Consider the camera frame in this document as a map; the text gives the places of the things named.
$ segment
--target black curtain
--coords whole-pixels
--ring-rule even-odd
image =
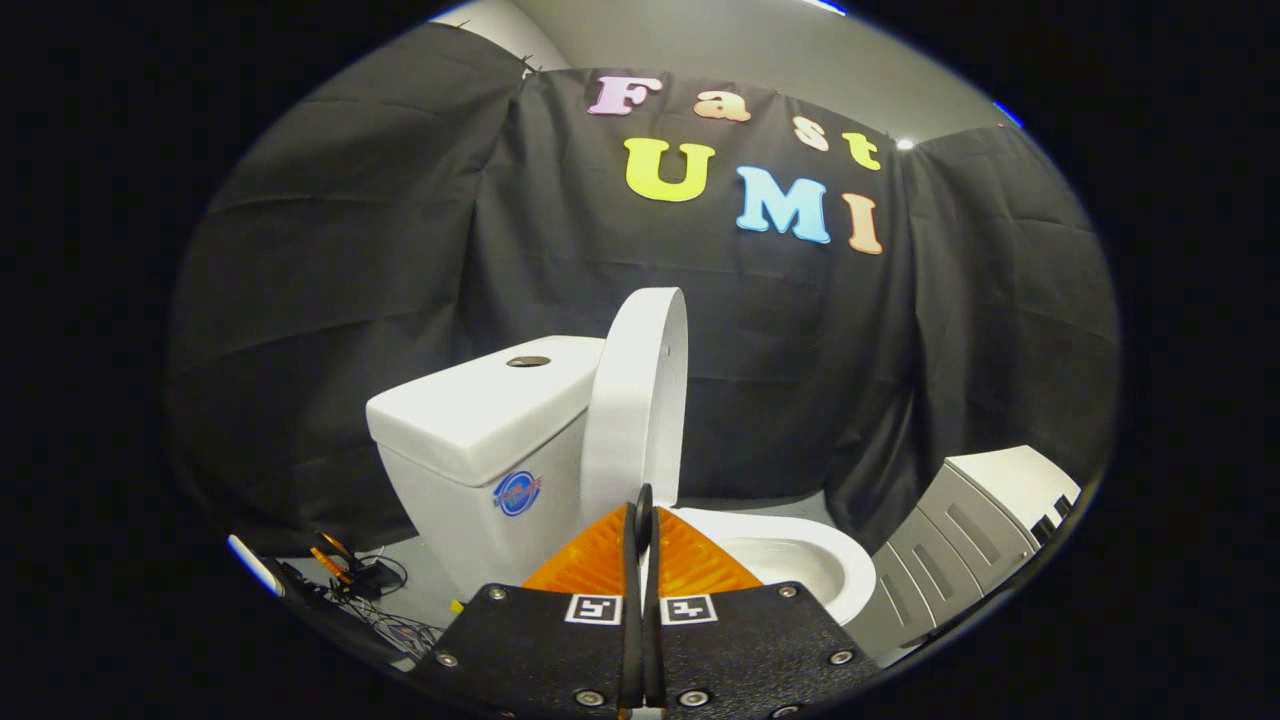
[[[1020,131],[897,151],[772,88],[645,68],[525,76],[479,36],[424,26],[285,115],[210,206],[175,301],[169,409],[192,492],[216,493],[251,546],[305,552],[315,528],[357,548],[411,537],[365,401],[526,340],[603,337],[649,286],[689,302],[684,497],[826,488],[874,552],[947,455],[1028,443],[1078,482],[1101,466],[1119,382],[1110,278]],[[662,87],[630,114],[589,113],[609,76]],[[699,114],[707,91],[751,117]],[[874,151],[855,156],[845,133]],[[669,182],[689,172],[682,143],[712,147],[701,193],[630,187],[636,137],[669,143]],[[739,227],[739,168],[782,192],[824,186],[829,241]],[[874,204],[878,251],[846,193]]]

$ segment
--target pink letter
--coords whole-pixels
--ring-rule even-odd
[[[662,90],[662,81],[652,77],[602,77],[600,97],[586,109],[593,115],[630,115],[631,106],[639,105],[649,97],[649,90],[658,92]]]

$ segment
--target blue circular logo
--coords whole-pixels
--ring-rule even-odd
[[[498,483],[493,491],[493,503],[508,518],[515,518],[529,510],[543,491],[543,479],[525,470],[517,470]]]

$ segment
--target orange letter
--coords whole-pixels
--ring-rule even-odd
[[[849,246],[868,255],[884,252],[884,246],[876,240],[876,219],[872,218],[876,201],[852,192],[846,192],[841,197],[849,202],[849,217],[854,224],[854,234],[849,236]]]
[[[800,142],[804,142],[809,147],[822,150],[823,152],[831,149],[827,138],[823,137],[827,135],[827,131],[822,129],[822,126],[809,118],[801,118],[800,115],[791,118],[791,122],[796,126],[796,137],[800,138]]]
[[[742,100],[741,95],[708,91],[699,92],[698,99],[701,102],[694,105],[694,111],[704,118],[727,118],[740,123],[751,119],[751,114],[746,111],[746,101]]]

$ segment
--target gray cabinet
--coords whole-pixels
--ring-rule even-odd
[[[872,557],[876,591],[845,629],[882,666],[892,664],[1016,573],[1079,495],[1028,446],[948,457]]]
[[[983,596],[964,560],[919,509],[911,511],[888,544],[915,579],[933,615],[934,626],[955,618]]]
[[[950,465],[942,466],[918,509],[963,559],[982,594],[996,589],[1033,552],[1028,533]]]
[[[876,565],[876,592],[845,630],[863,652],[879,657],[937,625],[919,584],[892,547],[882,547],[872,562]]]

